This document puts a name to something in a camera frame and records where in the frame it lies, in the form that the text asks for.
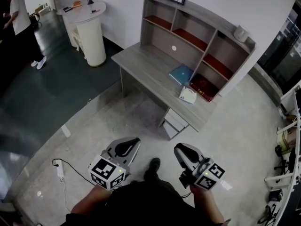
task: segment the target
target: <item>red shelf lining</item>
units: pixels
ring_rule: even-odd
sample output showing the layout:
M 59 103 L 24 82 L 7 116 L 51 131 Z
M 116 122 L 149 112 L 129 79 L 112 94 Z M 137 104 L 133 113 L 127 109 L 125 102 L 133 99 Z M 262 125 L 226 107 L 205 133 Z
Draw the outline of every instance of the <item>red shelf lining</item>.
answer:
M 203 60 L 227 80 L 231 79 L 231 77 L 233 76 L 233 72 L 230 69 L 228 69 L 223 63 L 214 58 L 212 55 L 206 55 Z
M 193 45 L 195 45 L 196 47 L 198 47 L 203 52 L 206 50 L 206 48 L 208 46 L 207 43 L 205 43 L 204 41 L 200 40 L 199 38 L 197 38 L 196 36 L 192 35 L 191 33 L 183 30 L 182 28 L 174 30 L 173 33 L 175 33 L 176 35 L 180 36 L 184 40 L 192 43 Z
M 154 16 L 154 15 L 151 15 L 151 16 L 148 16 L 148 17 L 145 17 L 144 19 L 154 23 L 154 24 L 157 24 L 167 30 L 170 30 L 171 29 L 171 23 L 162 19 L 162 18 L 159 18 L 157 16 Z

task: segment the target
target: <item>book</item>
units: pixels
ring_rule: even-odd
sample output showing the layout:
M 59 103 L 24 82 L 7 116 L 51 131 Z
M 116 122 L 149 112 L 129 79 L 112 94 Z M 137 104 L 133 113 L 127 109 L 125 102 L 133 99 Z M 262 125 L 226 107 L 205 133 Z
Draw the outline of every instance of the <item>book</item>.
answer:
M 169 73 L 169 75 L 173 77 L 180 85 L 188 82 L 192 74 L 193 71 L 184 64 L 181 64 L 179 67 Z
M 191 80 L 190 86 L 210 102 L 219 92 L 219 89 L 205 77 L 197 73 Z

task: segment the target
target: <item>gray wooden desk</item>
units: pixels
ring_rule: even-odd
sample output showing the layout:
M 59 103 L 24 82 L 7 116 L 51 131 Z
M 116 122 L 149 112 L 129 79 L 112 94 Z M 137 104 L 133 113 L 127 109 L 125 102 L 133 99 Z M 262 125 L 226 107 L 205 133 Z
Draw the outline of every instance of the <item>gray wooden desk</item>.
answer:
M 133 86 L 142 90 L 146 88 L 145 93 L 158 105 L 164 109 L 173 109 L 196 131 L 202 129 L 221 98 L 217 95 L 209 103 L 197 96 L 193 105 L 179 99 L 182 86 L 169 75 L 169 72 L 179 66 L 179 62 L 153 45 L 141 48 L 140 43 L 137 43 L 114 55 L 112 60 L 120 66 L 124 96 Z

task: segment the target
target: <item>concrete floor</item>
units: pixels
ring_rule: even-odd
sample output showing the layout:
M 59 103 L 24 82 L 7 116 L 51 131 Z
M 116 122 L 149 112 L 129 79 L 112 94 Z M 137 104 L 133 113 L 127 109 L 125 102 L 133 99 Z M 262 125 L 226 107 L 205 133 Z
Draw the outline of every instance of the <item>concrete floor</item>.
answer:
M 35 35 L 47 62 L 26 66 L 0 97 L 0 199 L 29 159 L 77 111 L 120 79 L 111 56 L 122 49 L 104 39 L 106 63 L 92 68 L 77 52 L 61 16 L 41 17 Z
M 68 213 L 64 207 L 63 184 L 51 165 L 53 158 L 68 161 L 89 178 L 87 168 L 96 154 L 112 140 L 132 136 L 139 137 L 142 145 L 131 165 L 132 175 L 125 183 L 142 180 L 150 159 L 159 157 L 162 161 L 159 177 L 169 181 L 181 195 L 186 194 L 188 190 L 178 179 L 182 169 L 173 149 L 177 143 L 188 143 L 226 170 L 222 183 L 213 188 L 213 193 L 224 217 L 232 219 L 230 225 L 256 225 L 266 205 L 268 190 L 264 178 L 273 174 L 278 160 L 274 147 L 281 118 L 272 101 L 249 75 L 220 101 L 200 133 L 188 128 L 171 141 L 166 139 L 162 128 L 157 128 L 164 111 L 145 95 L 136 91 L 122 98 L 119 93 L 109 104 L 100 107 L 102 98 L 91 101 L 66 124 L 70 137 L 57 131 L 56 137 L 25 167 L 28 180 L 22 184 L 15 203 L 34 223 L 61 225 Z M 37 168 L 39 158 L 45 160 Z M 66 204 L 72 209 L 92 186 L 68 165 L 64 165 L 64 173 Z M 192 196 L 185 201 L 193 205 Z

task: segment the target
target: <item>black shoe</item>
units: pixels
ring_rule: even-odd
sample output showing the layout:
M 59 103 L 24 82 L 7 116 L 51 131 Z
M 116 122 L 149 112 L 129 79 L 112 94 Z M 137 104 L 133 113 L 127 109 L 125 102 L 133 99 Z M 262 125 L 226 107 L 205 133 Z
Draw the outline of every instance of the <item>black shoe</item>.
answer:
M 150 167 L 148 171 L 152 171 L 156 173 L 159 170 L 160 165 L 161 165 L 161 160 L 158 157 L 153 158 L 150 162 Z

